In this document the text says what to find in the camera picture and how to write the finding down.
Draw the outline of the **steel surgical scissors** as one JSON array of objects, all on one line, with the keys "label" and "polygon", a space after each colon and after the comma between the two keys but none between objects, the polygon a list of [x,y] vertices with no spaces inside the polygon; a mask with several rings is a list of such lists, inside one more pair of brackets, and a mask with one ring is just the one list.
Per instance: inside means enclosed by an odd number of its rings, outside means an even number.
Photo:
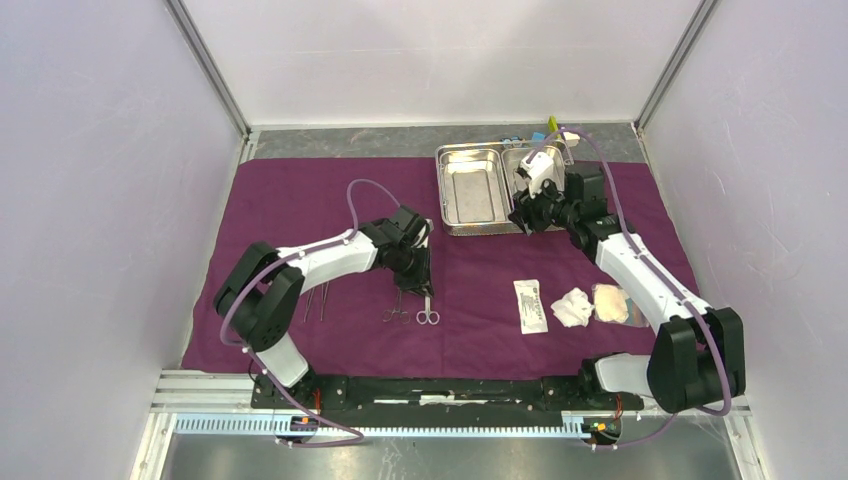
[{"label": "steel surgical scissors", "polygon": [[416,314],[416,322],[419,325],[438,325],[440,323],[440,313],[433,309],[433,299],[431,296],[424,298],[423,309]]}]

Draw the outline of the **steel needle holder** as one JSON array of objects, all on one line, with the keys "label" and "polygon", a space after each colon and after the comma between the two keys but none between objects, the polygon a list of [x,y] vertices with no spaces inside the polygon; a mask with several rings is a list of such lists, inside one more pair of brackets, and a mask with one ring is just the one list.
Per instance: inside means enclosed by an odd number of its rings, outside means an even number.
[{"label": "steel needle holder", "polygon": [[397,290],[393,305],[386,309],[381,317],[384,323],[398,321],[401,324],[408,324],[410,322],[410,314],[403,308],[403,294],[401,289]]}]

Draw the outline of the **steel two-compartment tray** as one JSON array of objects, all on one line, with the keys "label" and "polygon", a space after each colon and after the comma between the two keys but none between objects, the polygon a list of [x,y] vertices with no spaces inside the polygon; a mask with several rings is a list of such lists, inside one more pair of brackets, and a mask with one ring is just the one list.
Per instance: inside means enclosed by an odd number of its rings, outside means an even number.
[{"label": "steel two-compartment tray", "polygon": [[435,154],[441,218],[453,236],[519,233],[508,219],[517,192],[515,168],[539,143],[449,144]]}]

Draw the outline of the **maroon cloth wrap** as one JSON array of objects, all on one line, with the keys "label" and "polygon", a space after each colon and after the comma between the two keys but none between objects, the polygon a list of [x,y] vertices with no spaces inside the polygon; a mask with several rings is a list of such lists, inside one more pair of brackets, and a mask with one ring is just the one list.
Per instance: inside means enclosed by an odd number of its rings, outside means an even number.
[{"label": "maroon cloth wrap", "polygon": [[[335,236],[354,221],[387,217],[398,204],[439,218],[432,158],[254,159],[241,165],[194,307],[182,367],[207,373],[249,368],[247,355],[220,341],[222,320],[213,299],[250,244],[308,244]],[[514,281],[538,280],[545,306],[574,288],[590,291],[608,282],[566,232],[454,237],[437,227],[431,245],[438,325],[381,320],[396,297],[385,269],[334,280],[323,322],[320,294],[306,323],[306,298],[299,302],[290,333],[316,372],[527,380],[575,374],[584,359],[596,355],[652,350],[649,328],[598,321],[566,328],[550,318],[547,333],[521,333]]]}]

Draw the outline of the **green suture packet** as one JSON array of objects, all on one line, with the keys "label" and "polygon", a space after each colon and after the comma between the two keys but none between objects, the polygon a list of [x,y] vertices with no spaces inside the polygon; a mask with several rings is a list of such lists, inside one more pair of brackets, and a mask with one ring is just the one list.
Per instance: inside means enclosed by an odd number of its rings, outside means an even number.
[{"label": "green suture packet", "polygon": [[520,328],[523,335],[548,332],[547,317],[541,301],[538,280],[516,280],[513,282],[517,297]]}]

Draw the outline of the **steel forceps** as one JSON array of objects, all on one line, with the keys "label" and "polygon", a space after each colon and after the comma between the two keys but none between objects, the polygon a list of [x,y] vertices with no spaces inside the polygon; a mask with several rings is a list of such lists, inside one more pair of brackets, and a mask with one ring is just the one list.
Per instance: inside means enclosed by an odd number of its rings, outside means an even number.
[{"label": "steel forceps", "polygon": [[304,306],[304,309],[303,309],[303,316],[302,316],[302,322],[303,323],[306,323],[308,318],[309,318],[309,314],[310,314],[311,307],[312,307],[312,304],[313,304],[314,296],[315,296],[315,288],[312,288],[308,291],[308,293],[306,295],[305,306]]},{"label": "steel forceps", "polygon": [[327,302],[330,291],[331,283],[327,282],[322,285],[321,288],[321,303],[320,303],[320,315],[319,321],[323,322],[326,316]]}]

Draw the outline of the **white gauze packet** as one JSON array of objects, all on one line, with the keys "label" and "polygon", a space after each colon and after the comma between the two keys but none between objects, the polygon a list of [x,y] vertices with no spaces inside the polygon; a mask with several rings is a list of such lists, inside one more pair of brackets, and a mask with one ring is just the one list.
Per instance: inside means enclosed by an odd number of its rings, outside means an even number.
[{"label": "white gauze packet", "polygon": [[594,305],[586,292],[574,288],[551,304],[554,317],[566,328],[586,327],[594,312]]}]

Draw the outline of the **white gauze pad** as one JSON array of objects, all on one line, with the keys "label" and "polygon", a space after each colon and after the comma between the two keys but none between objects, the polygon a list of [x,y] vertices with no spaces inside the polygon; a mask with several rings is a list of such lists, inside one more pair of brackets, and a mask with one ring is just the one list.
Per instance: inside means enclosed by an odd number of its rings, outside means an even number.
[{"label": "white gauze pad", "polygon": [[634,328],[649,326],[635,301],[618,285],[595,284],[592,299],[596,321]]}]

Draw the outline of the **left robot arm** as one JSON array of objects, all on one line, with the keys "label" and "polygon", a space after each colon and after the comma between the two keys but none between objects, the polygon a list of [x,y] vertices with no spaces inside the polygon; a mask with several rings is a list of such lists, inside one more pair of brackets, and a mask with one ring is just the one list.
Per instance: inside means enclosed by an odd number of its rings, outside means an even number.
[{"label": "left robot arm", "polygon": [[300,297],[336,279],[385,269],[400,292],[433,296],[430,220],[402,205],[388,218],[366,222],[318,242],[274,248],[248,246],[213,299],[221,337],[252,355],[290,407],[314,394],[310,366],[289,328]]}]

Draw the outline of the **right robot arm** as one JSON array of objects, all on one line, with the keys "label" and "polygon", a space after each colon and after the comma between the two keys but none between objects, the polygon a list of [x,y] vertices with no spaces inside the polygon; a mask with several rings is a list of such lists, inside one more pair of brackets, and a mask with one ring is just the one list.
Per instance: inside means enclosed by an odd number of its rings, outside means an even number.
[{"label": "right robot arm", "polygon": [[554,179],[552,160],[520,161],[524,189],[509,219],[526,233],[551,226],[627,293],[655,334],[648,355],[608,354],[583,362],[580,400],[602,408],[617,393],[647,396],[668,413],[699,409],[725,415],[746,390],[744,327],[730,307],[714,308],[686,289],[626,222],[614,182],[598,164],[577,164]]}]

